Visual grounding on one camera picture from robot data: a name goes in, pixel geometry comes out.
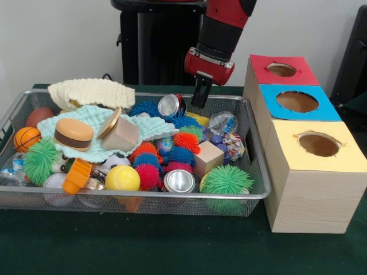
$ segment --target soccer ball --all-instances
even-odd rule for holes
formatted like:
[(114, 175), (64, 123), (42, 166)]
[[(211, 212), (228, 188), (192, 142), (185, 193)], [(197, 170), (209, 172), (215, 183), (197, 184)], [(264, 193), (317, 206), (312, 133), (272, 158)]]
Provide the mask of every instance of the soccer ball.
[(102, 163), (102, 166), (109, 170), (119, 165), (131, 166), (131, 163), (125, 156), (121, 154), (112, 155)]

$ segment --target wire mesh basket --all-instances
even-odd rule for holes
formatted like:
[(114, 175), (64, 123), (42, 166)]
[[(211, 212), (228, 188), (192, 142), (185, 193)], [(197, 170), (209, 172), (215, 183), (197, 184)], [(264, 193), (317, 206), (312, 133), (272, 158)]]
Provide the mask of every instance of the wire mesh basket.
[[(159, 101), (163, 94), (136, 93), (136, 102)], [(239, 126), (237, 133), (246, 145), (245, 155), (231, 162), (248, 172), (255, 180), (249, 195), (225, 195), (199, 193), (200, 178), (196, 177), (193, 193), (127, 192), (106, 190), (81, 190), (72, 202), (65, 206), (50, 205), (45, 197), (65, 196), (62, 189), (42, 187), (1, 186), (0, 208), (53, 211), (98, 211), (116, 213), (181, 214), (181, 215), (228, 215), (247, 217), (259, 202), (270, 193), (270, 179), (260, 147), (259, 135), (249, 102), (236, 96), (209, 96), (204, 109), (190, 104), (190, 95), (183, 95), (188, 111), (202, 116), (230, 111)], [(0, 167), (15, 153), (14, 134), (25, 126), (30, 113), (40, 107), (51, 107), (55, 113), (60, 109), (51, 100), (47, 90), (34, 89), (20, 94), (0, 121)]]

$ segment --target red robot arm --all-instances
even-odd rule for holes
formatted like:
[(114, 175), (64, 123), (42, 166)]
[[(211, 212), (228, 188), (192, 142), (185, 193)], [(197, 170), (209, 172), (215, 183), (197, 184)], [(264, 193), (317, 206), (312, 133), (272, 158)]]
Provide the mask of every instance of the red robot arm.
[(232, 53), (255, 4), (256, 0), (208, 0), (198, 44), (185, 59), (185, 71), (197, 78), (194, 106), (203, 108), (212, 84), (224, 85), (230, 78), (235, 69)]

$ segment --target white wall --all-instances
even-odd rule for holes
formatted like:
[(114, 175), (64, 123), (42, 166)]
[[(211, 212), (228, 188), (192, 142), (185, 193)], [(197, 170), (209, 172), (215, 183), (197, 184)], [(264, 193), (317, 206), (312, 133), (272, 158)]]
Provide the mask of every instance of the white wall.
[[(228, 85), (243, 85), (250, 53), (305, 56), (331, 92), (359, 6), (365, 0), (258, 0), (233, 55)], [(0, 0), (0, 116), (34, 83), (122, 80), (119, 11), (109, 0)]]

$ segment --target red box top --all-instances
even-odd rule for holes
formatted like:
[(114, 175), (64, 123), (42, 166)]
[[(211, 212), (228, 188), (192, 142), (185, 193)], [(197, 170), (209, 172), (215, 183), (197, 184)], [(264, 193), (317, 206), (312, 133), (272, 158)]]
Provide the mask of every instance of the red box top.
[(320, 85), (304, 57), (270, 57), (250, 54), (259, 84)]

